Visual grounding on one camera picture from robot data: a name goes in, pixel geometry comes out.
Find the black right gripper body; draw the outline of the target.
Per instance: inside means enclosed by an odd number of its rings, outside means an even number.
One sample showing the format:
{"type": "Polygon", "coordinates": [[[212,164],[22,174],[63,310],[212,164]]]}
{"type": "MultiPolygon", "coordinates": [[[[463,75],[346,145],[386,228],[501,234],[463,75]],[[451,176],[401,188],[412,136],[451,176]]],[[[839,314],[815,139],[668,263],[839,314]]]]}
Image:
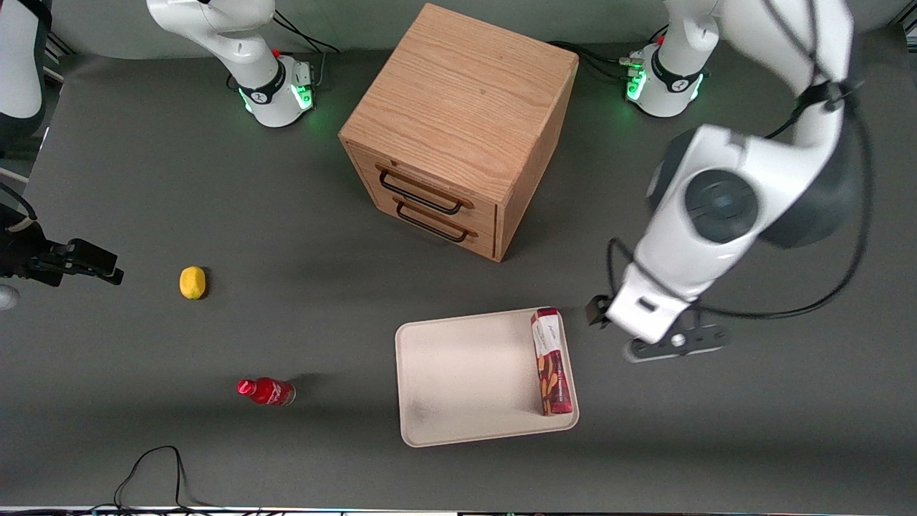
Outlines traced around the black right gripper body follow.
{"type": "Polygon", "coordinates": [[[55,242],[44,235],[42,226],[19,210],[1,208],[1,277],[33,279],[58,287],[69,271],[54,252],[55,242]]]}

